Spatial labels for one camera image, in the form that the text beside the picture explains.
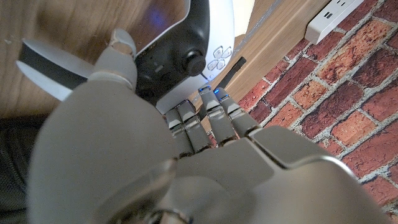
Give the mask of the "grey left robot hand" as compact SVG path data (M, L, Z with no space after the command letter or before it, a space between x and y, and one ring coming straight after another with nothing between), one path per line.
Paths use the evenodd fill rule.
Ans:
M136 94L140 53L116 29L94 65L37 40L29 78L61 99L35 142L32 223L387 223L353 172L311 141L261 127L200 87L218 148L190 103L162 116Z

